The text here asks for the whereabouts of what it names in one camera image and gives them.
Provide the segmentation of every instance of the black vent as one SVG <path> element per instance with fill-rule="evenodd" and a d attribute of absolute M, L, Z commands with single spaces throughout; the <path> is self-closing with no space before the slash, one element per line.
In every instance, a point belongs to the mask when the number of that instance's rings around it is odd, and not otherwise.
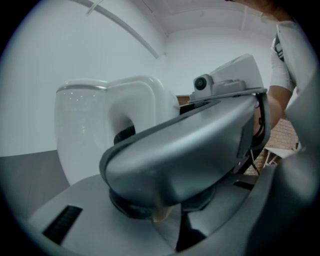
<path fill-rule="evenodd" d="M 122 131 L 120 131 L 115 137 L 114 137 L 114 140 L 113 140 L 113 144 L 116 145 L 118 144 L 119 142 L 122 142 L 124 141 L 125 139 L 133 136 L 136 134 L 136 130 L 135 130 L 135 127 L 134 126 L 130 126 Z"/>
<path fill-rule="evenodd" d="M 43 232 L 43 234 L 51 241 L 60 245 L 72 225 L 80 215 L 82 209 L 68 205 L 59 216 L 51 223 L 51 225 Z"/>
<path fill-rule="evenodd" d="M 246 189 L 246 190 L 252 190 L 254 188 L 254 184 L 252 183 L 249 183 L 249 182 L 243 182 L 243 181 L 240 181 L 240 180 L 237 180 L 235 183 L 233 183 L 233 185 L 239 187 L 239 188 L 243 188 L 243 189 Z"/>

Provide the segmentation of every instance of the white ceiling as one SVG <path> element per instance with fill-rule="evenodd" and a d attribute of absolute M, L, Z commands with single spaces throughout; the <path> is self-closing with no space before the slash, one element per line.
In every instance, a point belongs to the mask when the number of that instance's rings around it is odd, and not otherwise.
<path fill-rule="evenodd" d="M 243 10 L 244 6 L 225 0 L 143 0 L 151 4 L 159 14 L 177 14 L 198 9 L 229 8 Z"/>
<path fill-rule="evenodd" d="M 188 29 L 223 27 L 243 29 L 274 38 L 275 25 L 262 23 L 261 13 L 225 0 L 141 0 L 167 35 Z"/>

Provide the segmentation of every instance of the black slot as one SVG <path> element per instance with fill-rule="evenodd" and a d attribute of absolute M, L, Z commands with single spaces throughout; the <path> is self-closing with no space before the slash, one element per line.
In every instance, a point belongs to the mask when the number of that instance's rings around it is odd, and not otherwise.
<path fill-rule="evenodd" d="M 114 140 L 113 140 L 113 145 L 116 145 L 118 144 L 119 142 L 122 142 L 124 141 L 125 139 L 133 136 L 136 134 L 136 129 L 135 127 L 132 125 L 122 131 L 120 131 L 115 137 L 114 137 Z"/>
<path fill-rule="evenodd" d="M 204 105 L 207 105 L 211 101 L 212 100 L 199 101 L 199 102 L 196 102 L 196 103 L 190 103 L 190 104 L 183 105 L 183 106 L 180 107 L 180 115 L 183 115 L 184 113 L 187 113 L 187 112 L 189 112 L 191 110 L 195 110 L 195 109 L 198 109 L 198 108 L 200 108 L 200 107 L 202 107 Z"/>
<path fill-rule="evenodd" d="M 188 216 L 183 214 L 181 216 L 179 239 L 176 243 L 175 250 L 177 252 L 184 251 L 201 242 L 205 238 L 206 236 L 199 230 L 191 228 Z"/>
<path fill-rule="evenodd" d="M 60 245 L 80 215 L 81 211 L 82 208 L 68 205 L 43 232 L 43 234 L 51 241 Z"/>
<path fill-rule="evenodd" d="M 244 181 L 240 181 L 240 180 L 237 180 L 235 183 L 233 183 L 233 185 L 240 187 L 240 188 L 243 188 L 243 189 L 246 189 L 246 190 L 252 190 L 255 186 L 252 183 L 248 183 L 248 182 L 244 182 Z"/>

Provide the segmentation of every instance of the white wall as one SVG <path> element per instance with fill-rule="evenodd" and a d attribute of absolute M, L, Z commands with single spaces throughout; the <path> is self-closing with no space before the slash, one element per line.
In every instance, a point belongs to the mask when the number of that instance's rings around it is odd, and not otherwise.
<path fill-rule="evenodd" d="M 162 82 L 177 95 L 193 91 L 194 78 L 210 73 L 243 54 L 252 54 L 264 87 L 271 77 L 272 40 L 231 28 L 196 28 L 172 33 L 166 44 L 166 72 Z"/>
<path fill-rule="evenodd" d="M 56 149 L 54 105 L 64 81 L 157 76 L 149 51 L 105 16 L 86 16 L 87 10 L 45 0 L 9 42 L 0 66 L 0 157 Z"/>
<path fill-rule="evenodd" d="M 142 0 L 104 0 L 99 5 L 130 25 L 159 56 L 164 54 L 167 36 Z"/>

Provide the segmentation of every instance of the camera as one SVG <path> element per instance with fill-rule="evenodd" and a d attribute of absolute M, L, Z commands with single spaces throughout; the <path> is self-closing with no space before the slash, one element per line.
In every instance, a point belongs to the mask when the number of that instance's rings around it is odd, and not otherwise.
<path fill-rule="evenodd" d="M 211 88 L 214 84 L 213 79 L 208 74 L 203 74 L 193 81 L 195 98 L 204 98 L 211 96 Z"/>

